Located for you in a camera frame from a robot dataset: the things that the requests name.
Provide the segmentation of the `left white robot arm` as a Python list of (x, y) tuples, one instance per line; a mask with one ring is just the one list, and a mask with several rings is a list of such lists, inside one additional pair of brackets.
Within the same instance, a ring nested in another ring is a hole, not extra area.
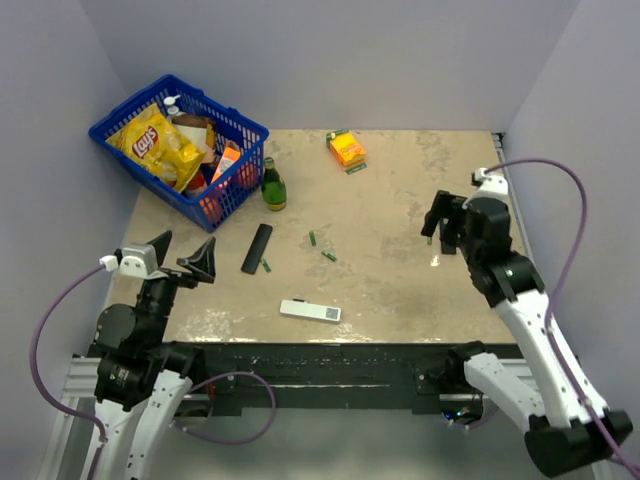
[(186, 392), (207, 380), (198, 347), (166, 344), (164, 332), (181, 288), (215, 281), (214, 237), (176, 269), (163, 261), (172, 240), (165, 231), (101, 258), (109, 272), (142, 284), (133, 305), (106, 307), (100, 314), (90, 354), (98, 358), (94, 428), (82, 471), (84, 479), (146, 479), (159, 442)]

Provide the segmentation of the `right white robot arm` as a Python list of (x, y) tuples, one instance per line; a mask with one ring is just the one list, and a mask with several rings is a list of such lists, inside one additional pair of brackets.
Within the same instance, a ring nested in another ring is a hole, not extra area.
[(536, 385), (527, 385), (478, 342), (451, 352), (446, 382), (459, 393), (475, 388), (487, 394), (520, 428), (532, 462), (549, 478), (619, 459), (615, 450), (632, 433), (632, 421), (594, 391), (556, 322), (544, 318), (544, 283), (534, 263), (513, 250), (510, 224), (501, 198), (440, 190), (421, 234), (439, 231), (445, 244), (460, 250), (473, 286), (507, 326)]

